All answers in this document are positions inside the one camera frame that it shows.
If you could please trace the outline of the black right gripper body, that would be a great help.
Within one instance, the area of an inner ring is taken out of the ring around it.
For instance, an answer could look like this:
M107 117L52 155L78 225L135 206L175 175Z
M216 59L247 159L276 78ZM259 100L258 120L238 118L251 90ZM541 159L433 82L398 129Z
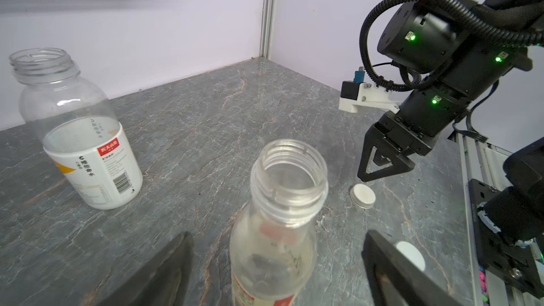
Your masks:
M469 103L466 94L442 83L434 84L414 90L397 113L387 112L375 127L405 156L425 156L434 148L442 130L462 116Z

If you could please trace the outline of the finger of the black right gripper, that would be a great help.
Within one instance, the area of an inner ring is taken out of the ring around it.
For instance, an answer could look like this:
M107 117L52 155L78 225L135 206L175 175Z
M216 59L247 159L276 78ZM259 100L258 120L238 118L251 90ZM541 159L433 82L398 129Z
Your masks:
M369 182L404 174L413 168L415 163L402 149L391 143L377 125L372 125L364 137L357 177Z

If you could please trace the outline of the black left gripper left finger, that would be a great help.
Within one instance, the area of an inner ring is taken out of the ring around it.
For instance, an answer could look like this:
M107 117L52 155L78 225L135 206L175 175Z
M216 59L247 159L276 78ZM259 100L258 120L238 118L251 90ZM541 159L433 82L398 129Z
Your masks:
M101 305L183 305L191 277L194 239L177 235Z

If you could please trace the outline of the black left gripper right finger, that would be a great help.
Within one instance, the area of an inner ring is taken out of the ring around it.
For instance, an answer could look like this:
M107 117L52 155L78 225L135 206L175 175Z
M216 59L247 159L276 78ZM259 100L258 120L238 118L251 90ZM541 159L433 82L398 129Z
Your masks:
M366 233L362 251L375 305L458 305L378 231Z

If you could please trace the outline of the cream bottle cap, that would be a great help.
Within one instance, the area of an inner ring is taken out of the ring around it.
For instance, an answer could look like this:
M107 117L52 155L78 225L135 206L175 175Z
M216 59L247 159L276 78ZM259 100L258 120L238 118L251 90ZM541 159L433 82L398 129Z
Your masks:
M351 201L362 209L371 209L376 202L376 195L372 188L365 184L355 184L350 191Z

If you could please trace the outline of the clear bottle red cream label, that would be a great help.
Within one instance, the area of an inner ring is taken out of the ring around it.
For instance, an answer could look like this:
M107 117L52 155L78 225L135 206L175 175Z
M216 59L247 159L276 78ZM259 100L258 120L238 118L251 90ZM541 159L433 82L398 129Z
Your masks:
M299 140L267 144L252 166L252 194L229 238L234 305L291 305L317 261L315 218L329 192L327 165Z

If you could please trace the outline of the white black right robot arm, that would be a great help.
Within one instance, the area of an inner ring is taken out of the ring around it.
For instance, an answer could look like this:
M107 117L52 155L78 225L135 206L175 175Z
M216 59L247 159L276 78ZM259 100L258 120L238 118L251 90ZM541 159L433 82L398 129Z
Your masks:
M528 72L543 45L543 0L383 0L359 35L364 70L379 87L407 92L365 135L358 178L374 181L414 168L446 126L473 111L513 69ZM499 193L472 179L471 212L481 265L517 289L543 297L530 254L513 255L543 234L543 141L510 155L510 186Z

